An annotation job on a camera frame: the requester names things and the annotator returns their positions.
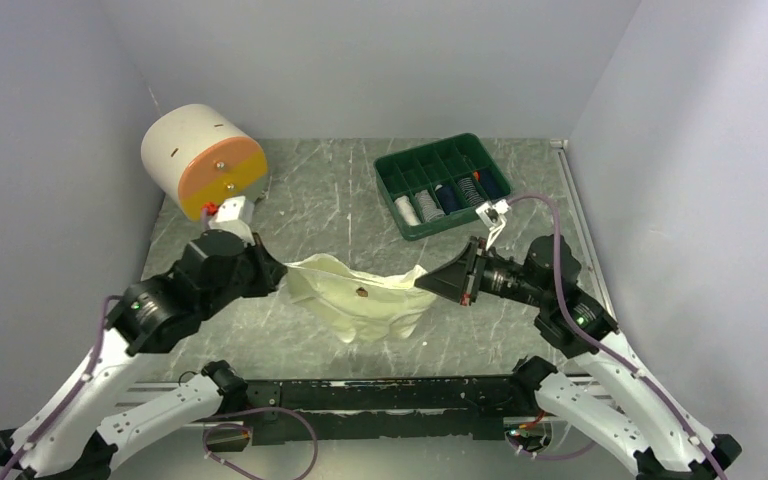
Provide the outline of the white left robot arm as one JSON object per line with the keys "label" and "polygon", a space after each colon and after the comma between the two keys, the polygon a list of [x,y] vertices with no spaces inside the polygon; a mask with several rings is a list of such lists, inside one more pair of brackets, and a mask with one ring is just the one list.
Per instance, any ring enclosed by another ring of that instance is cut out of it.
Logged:
{"label": "white left robot arm", "polygon": [[107,297],[93,346],[24,425],[0,430],[0,478],[106,479],[141,449],[192,421],[238,417],[248,385],[225,361],[125,413],[114,406],[142,373],[232,302],[267,297],[287,273],[258,235],[209,229],[158,275]]}

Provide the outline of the cream cloth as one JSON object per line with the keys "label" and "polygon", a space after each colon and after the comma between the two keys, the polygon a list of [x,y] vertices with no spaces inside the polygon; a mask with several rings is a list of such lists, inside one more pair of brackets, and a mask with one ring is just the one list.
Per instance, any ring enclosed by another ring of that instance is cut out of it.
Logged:
{"label": "cream cloth", "polygon": [[312,313],[346,344],[407,338],[436,299],[414,285],[426,274],[420,265],[380,276],[315,254],[286,268],[282,289],[288,301]]}

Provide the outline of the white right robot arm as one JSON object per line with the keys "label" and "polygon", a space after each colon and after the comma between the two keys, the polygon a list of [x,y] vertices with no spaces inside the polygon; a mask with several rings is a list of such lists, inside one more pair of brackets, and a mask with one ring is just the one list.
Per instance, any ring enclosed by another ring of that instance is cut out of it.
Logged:
{"label": "white right robot arm", "polygon": [[720,479],[742,453],[666,391],[630,346],[616,320],[577,284],[580,262],[562,236],[534,240],[526,258],[506,259],[471,238],[458,257],[415,286],[463,306],[479,293],[534,306],[541,337],[584,369],[613,406],[573,384],[549,361],[522,359],[509,378],[512,407],[551,413],[610,452],[637,479]]}

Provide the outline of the white pink-trimmed underwear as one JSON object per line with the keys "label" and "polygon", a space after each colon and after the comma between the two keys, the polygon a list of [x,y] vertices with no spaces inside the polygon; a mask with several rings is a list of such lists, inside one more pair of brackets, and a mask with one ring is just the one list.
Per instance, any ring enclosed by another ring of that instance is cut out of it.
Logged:
{"label": "white pink-trimmed underwear", "polygon": [[401,218],[408,226],[418,226],[422,223],[421,218],[416,213],[413,204],[408,195],[402,195],[394,200]]}

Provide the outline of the green compartment organizer tray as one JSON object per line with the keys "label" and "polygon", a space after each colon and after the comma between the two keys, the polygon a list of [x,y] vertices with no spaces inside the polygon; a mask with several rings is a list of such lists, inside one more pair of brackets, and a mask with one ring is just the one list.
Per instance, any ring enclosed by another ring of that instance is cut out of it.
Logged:
{"label": "green compartment organizer tray", "polygon": [[373,167],[379,193],[407,241],[474,222],[482,203],[512,193],[507,177],[472,133],[386,154]]}

